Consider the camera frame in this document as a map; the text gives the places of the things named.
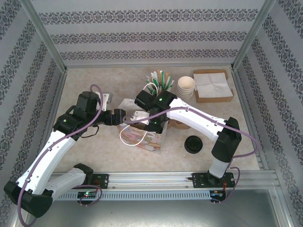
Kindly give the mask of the stack of white paper cups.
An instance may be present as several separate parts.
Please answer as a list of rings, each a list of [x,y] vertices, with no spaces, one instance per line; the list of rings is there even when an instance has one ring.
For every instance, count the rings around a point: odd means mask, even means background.
[[[178,80],[177,96],[183,99],[189,99],[193,95],[195,85],[195,81],[192,77],[181,77]]]

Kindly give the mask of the aluminium frame bar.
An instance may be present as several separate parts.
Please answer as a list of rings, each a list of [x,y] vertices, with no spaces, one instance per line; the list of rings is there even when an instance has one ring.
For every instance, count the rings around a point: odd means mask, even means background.
[[[50,121],[53,121],[55,116],[56,116],[67,74],[68,74],[68,69],[66,69],[65,72],[61,74],[60,80],[59,80],[58,85],[56,87],[55,95],[54,95],[53,102],[52,102],[51,109],[50,109],[50,113],[49,113],[49,120]]]
[[[152,63],[152,64],[99,64],[99,65],[71,65],[66,69],[91,69],[91,68],[143,68],[143,67],[232,67],[232,64],[225,63]]]
[[[240,101],[240,104],[241,104],[241,107],[242,107],[242,111],[243,111],[243,114],[244,114],[244,118],[245,118],[245,121],[246,121],[248,131],[249,131],[250,135],[252,137],[254,137],[257,141],[256,143],[254,143],[254,142],[252,142],[252,143],[253,143],[254,148],[256,148],[256,144],[258,145],[258,152],[256,153],[256,157],[257,157],[257,161],[258,161],[258,164],[259,164],[259,168],[261,170],[269,170],[267,160],[266,160],[266,157],[264,155],[263,148],[261,146],[259,136],[258,136],[258,133],[257,133],[257,128],[255,127],[253,116],[252,116],[251,111],[250,111],[250,106],[249,106],[249,103],[246,99],[246,95],[245,95],[245,92],[244,92],[244,89],[242,87],[241,80],[240,80],[240,77],[239,77],[237,71],[232,70],[232,78],[233,78],[233,81],[234,81],[234,84],[235,84],[235,88],[237,90],[238,98],[239,98],[239,101]]]

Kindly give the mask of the white paper napkin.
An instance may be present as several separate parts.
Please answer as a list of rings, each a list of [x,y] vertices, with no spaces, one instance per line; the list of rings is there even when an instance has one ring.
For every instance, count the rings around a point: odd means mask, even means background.
[[[227,79],[225,73],[202,73],[193,74],[195,84],[200,85],[211,85],[211,84],[226,84]]]
[[[196,91],[201,98],[219,98],[233,96],[227,83],[211,83],[196,86]]]

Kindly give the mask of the cartoon print paper bag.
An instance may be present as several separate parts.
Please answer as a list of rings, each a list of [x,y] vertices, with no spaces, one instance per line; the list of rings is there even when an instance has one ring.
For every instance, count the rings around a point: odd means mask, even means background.
[[[128,120],[131,120],[135,111],[145,111],[137,106],[133,99],[128,98],[125,98],[118,108],[126,111]],[[165,141],[167,127],[168,122],[165,122],[162,132],[149,132],[136,129],[130,124],[122,123],[117,126],[117,129],[119,138],[125,145],[160,153]]]

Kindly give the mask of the green white striped straw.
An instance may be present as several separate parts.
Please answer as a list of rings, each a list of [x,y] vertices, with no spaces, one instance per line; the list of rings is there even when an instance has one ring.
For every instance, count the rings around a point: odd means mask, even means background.
[[[164,90],[170,91],[170,89],[171,89],[172,86],[173,86],[173,83],[174,83],[174,80],[172,79],[171,76],[169,76],[168,79],[167,79],[167,81],[166,81]]]

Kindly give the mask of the brown cardboard napkin box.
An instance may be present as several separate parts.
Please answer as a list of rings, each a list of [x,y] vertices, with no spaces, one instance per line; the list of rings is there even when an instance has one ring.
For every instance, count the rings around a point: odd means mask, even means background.
[[[218,70],[218,69],[208,69],[208,70],[195,70],[193,74],[202,74],[202,73],[225,73],[226,79],[228,81],[228,74],[226,70]],[[198,92],[196,91],[196,85],[194,89],[194,94],[196,97],[197,103],[222,103],[222,102],[230,102],[234,97],[233,89],[229,86],[229,88],[232,91],[233,96],[231,97],[219,97],[219,98],[201,98],[198,95]]]

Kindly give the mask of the aluminium frame post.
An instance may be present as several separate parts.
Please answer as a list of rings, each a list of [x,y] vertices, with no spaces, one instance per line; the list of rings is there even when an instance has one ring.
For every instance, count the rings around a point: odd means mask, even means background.
[[[268,14],[270,13],[273,5],[276,3],[276,0],[265,0],[260,11],[258,12],[256,19],[254,20],[249,32],[247,33],[246,38],[243,41],[243,44],[241,45],[233,63],[232,63],[232,69],[236,70],[239,65],[241,64],[243,58],[245,57],[245,54],[250,48],[250,45],[254,41],[255,37],[257,36],[259,30],[262,27],[262,24],[264,23],[265,19],[267,18]]]
[[[66,71],[66,65],[57,50],[51,36],[49,35],[47,29],[45,28],[38,12],[36,11],[33,3],[31,0],[19,0],[22,8],[28,15],[29,19],[31,20],[32,24],[36,28],[36,31],[38,32],[40,38],[46,45],[49,53],[51,54],[52,58],[54,59],[56,65],[58,66],[60,72],[65,72]]]

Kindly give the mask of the black lid on table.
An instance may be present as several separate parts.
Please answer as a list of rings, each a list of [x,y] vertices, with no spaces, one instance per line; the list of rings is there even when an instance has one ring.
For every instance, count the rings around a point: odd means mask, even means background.
[[[184,142],[185,150],[190,154],[197,154],[203,148],[203,142],[198,136],[189,136]]]

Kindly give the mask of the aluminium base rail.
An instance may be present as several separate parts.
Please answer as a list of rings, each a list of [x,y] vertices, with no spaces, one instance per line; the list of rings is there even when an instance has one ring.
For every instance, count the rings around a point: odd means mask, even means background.
[[[159,191],[193,189],[191,172],[111,172],[108,173],[108,190]],[[241,171],[236,187],[248,189],[281,189],[274,170]]]

